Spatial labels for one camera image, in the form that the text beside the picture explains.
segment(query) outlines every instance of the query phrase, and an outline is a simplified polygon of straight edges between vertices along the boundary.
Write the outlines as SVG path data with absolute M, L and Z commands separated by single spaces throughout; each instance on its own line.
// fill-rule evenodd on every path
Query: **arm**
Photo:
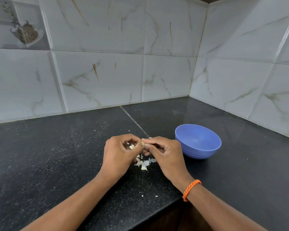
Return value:
M 183 194 L 194 178 L 186 169 L 181 144 L 176 140 L 162 137 L 142 139 L 142 141 L 145 143 L 145 155 L 154 155 L 164 175 Z M 266 230 L 217 198 L 199 183 L 190 190 L 187 198 L 215 231 Z
M 123 146 L 125 142 L 137 144 L 133 150 L 127 150 Z M 104 194 L 126 173 L 141 151 L 141 140 L 131 134 L 107 140 L 103 165 L 96 177 L 22 231 L 75 231 Z

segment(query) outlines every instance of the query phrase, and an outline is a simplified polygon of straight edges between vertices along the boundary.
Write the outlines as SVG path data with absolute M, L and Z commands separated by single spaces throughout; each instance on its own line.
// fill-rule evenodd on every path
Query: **orange bracelet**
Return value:
M 190 190 L 197 184 L 197 183 L 200 183 L 201 184 L 201 181 L 199 181 L 198 179 L 193 181 L 187 188 L 186 190 L 184 191 L 184 194 L 182 196 L 184 202 L 188 202 L 188 199 L 186 198 L 188 193 L 190 192 Z

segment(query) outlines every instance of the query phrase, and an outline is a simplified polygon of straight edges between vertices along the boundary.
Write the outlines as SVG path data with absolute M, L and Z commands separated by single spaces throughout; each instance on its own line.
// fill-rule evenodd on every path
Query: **left hand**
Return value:
M 136 143 L 135 148 L 127 150 L 124 143 Z M 106 141 L 103 165 L 100 173 L 117 182 L 127 171 L 132 160 L 142 152 L 140 138 L 132 134 L 113 136 Z

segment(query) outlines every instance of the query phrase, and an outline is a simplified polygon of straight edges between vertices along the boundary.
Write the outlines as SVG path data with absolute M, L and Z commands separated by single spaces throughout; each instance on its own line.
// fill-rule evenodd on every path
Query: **blue bowl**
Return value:
M 195 159 L 212 156 L 222 145 L 220 137 L 208 128 L 184 124 L 176 128 L 176 140 L 181 143 L 185 155 Z

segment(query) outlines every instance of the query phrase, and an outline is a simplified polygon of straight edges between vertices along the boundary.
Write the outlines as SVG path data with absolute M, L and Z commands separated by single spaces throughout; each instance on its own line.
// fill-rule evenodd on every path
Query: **kitchen counter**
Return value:
M 174 139 L 185 123 L 222 140 L 207 160 L 185 157 L 189 172 L 266 229 L 289 230 L 288 138 L 190 97 L 123 108 L 133 119 L 112 107 L 0 124 L 0 230 L 21 229 L 89 182 L 111 136 Z M 180 199 L 157 163 L 131 165 L 79 230 L 129 230 Z

